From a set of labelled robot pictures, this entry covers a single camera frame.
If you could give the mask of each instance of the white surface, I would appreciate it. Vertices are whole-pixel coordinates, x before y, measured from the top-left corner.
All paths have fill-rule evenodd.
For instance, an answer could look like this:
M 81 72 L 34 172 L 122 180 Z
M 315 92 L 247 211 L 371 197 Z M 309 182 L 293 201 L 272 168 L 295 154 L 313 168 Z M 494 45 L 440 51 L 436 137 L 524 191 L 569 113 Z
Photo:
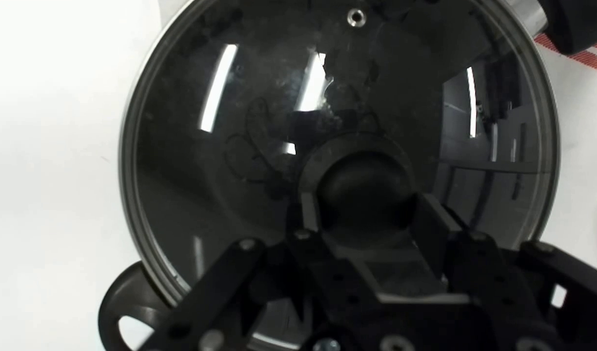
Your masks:
M 549 16 L 539 0 L 504 0 L 530 35 L 537 35 L 549 24 Z
M 137 260 L 114 182 L 118 129 L 182 4 L 0 2 L 0 349 L 102 349 L 98 303 Z M 543 55 L 567 149 L 549 238 L 597 266 L 597 72 Z
M 539 51 L 563 127 L 563 176 L 545 238 L 597 267 L 597 71 Z

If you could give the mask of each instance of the black plastic part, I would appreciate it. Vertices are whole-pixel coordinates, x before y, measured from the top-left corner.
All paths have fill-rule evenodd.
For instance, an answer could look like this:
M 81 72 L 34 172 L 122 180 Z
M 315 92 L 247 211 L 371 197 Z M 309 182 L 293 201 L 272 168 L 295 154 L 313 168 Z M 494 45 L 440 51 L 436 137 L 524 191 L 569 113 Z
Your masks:
M 258 240 L 233 244 L 141 351 L 198 349 L 208 332 L 221 332 L 223 349 L 243 349 L 266 305 L 252 299 L 249 283 L 266 266 L 268 248 Z
M 412 236 L 438 277 L 446 271 L 448 248 L 463 232 L 459 223 L 434 195 L 418 195 Z
M 315 351 L 319 340 L 336 340 L 344 351 L 385 349 L 385 338 L 405 338 L 422 351 L 489 351 L 496 349 L 483 310 L 448 305 L 385 305 L 373 314 L 340 320 L 315 334 L 301 351 Z
M 356 154 L 336 164 L 321 186 L 325 228 L 344 228 L 338 230 L 344 238 L 336 240 L 348 246 L 371 244 L 405 228 L 411 221 L 405 217 L 412 215 L 405 172 L 383 154 Z
M 375 291 L 350 260 L 338 260 L 321 234 L 288 240 L 295 266 L 301 267 L 309 291 L 331 320 L 371 312 L 379 306 Z
M 549 16 L 547 35 L 567 55 L 597 43 L 597 0 L 543 0 Z
M 159 328 L 171 306 L 147 277 L 143 264 L 126 269 L 108 289 L 100 306 L 100 338 L 106 351 L 132 351 L 122 336 L 120 320 L 124 316 L 141 320 L 151 328 Z
M 524 275 L 510 266 L 490 236 L 457 236 L 448 267 L 453 293 L 475 297 L 490 318 L 496 349 L 512 351 L 524 338 L 541 340 L 553 351 L 565 349 L 553 326 L 543 320 Z
M 133 240 L 172 305 L 188 295 L 186 287 L 198 285 L 196 267 L 202 266 L 196 258 L 202 256 L 186 250 L 194 248 L 194 234 L 208 250 L 206 267 L 243 236 L 268 244 L 284 240 L 286 205 L 297 195 L 295 182 L 309 172 L 303 162 L 321 150 L 338 152 L 331 143 L 346 135 L 368 135 L 401 149 L 424 191 L 442 193 L 451 168 L 473 164 L 471 172 L 453 170 L 448 203 L 465 223 L 481 191 L 477 172 L 496 170 L 500 176 L 481 230 L 502 238 L 504 248 L 541 232 L 557 184 L 555 106 L 531 39 L 508 8 L 494 0 L 373 0 L 358 6 L 370 22 L 354 30 L 346 16 L 356 4 L 194 2 L 155 49 L 124 127 L 122 186 Z M 409 18 L 383 22 L 373 8 Z M 206 133 L 200 115 L 215 63 L 229 43 L 241 51 L 215 131 Z M 514 53 L 512 43 L 520 67 L 510 76 L 528 80 L 522 80 L 522 108 L 510 110 L 506 119 L 514 123 L 502 123 L 500 131 L 514 135 L 526 117 L 530 133 L 520 141 L 528 149 L 520 145 L 520 150 L 528 162 L 496 164 L 487 160 L 492 143 L 469 137 L 469 119 L 459 108 L 469 106 L 467 69 Z M 313 49 L 323 49 L 332 63 L 336 84 L 327 106 L 336 115 L 295 111 Z M 448 82 L 453 82 L 451 100 L 446 98 Z M 286 141 L 295 145 L 293 156 L 280 152 Z M 502 189 L 520 174 L 526 174 L 520 201 L 504 199 Z M 315 189 L 299 191 L 309 219 L 305 228 L 319 232 Z
M 570 349 L 597 349 L 597 269 L 559 248 L 533 242 L 522 248 L 518 266 Z M 563 306 L 551 305 L 557 287 L 567 289 Z

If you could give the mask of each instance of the black plastic mount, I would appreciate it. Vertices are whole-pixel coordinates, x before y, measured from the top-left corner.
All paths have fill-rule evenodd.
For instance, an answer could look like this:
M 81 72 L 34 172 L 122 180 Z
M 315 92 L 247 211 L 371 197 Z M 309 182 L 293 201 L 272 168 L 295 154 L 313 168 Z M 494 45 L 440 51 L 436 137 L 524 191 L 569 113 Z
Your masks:
M 122 318 L 135 318 L 157 330 L 171 314 L 171 305 L 139 262 L 116 279 L 100 305 L 98 330 L 102 344 L 106 351 L 132 351 L 120 330 Z
M 241 240 L 167 318 L 143 351 L 249 349 L 266 303 L 291 299 L 305 322 L 301 351 L 334 340 L 344 351 L 597 349 L 597 271 L 543 244 L 500 250 L 490 236 L 461 232 L 436 201 L 418 199 L 414 236 L 453 299 L 383 303 L 356 266 L 317 232 L 295 230 L 268 248 Z M 569 291 L 563 308 L 553 289 Z

